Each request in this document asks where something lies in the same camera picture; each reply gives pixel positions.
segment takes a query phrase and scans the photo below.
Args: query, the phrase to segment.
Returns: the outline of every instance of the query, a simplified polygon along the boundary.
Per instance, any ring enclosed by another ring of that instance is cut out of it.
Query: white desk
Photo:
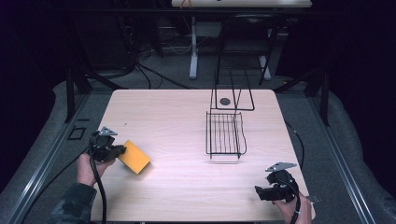
[[[181,7],[189,10],[189,0],[185,0],[184,4],[181,5],[183,0],[172,0],[173,7]],[[311,7],[312,3],[310,0],[191,0],[192,7],[296,7],[305,8]],[[190,79],[196,79],[197,68],[198,68],[198,50],[196,47],[197,37],[197,23],[193,17],[191,20],[191,65],[190,65]],[[265,65],[265,57],[260,57],[261,66]],[[264,79],[270,80],[271,75],[269,70],[264,73]]]
[[[106,170],[109,221],[282,219],[254,189],[270,187],[264,170],[277,161],[298,163],[275,94],[253,91],[256,109],[243,112],[247,153],[239,160],[235,155],[211,160],[205,152],[210,96],[211,90],[114,91],[100,127],[118,132],[115,145],[132,140],[151,162],[139,175],[119,160]],[[288,171],[308,195],[300,168]],[[92,220],[101,215],[98,193]]]

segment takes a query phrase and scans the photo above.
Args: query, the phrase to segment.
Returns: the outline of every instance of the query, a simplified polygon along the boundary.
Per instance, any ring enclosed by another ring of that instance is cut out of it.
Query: orange block
[[[149,157],[130,140],[126,141],[124,146],[125,153],[120,154],[119,159],[138,175],[149,164]]]

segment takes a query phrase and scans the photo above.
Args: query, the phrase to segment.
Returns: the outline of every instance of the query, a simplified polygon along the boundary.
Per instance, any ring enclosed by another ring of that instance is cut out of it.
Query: forearm
[[[73,184],[55,206],[49,223],[90,223],[95,195],[96,189],[80,183]]]

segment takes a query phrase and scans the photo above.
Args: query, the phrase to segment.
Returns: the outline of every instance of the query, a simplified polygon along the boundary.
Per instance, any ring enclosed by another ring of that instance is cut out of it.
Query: camouflage sleeve
[[[75,183],[50,214],[49,223],[90,223],[96,189]]]

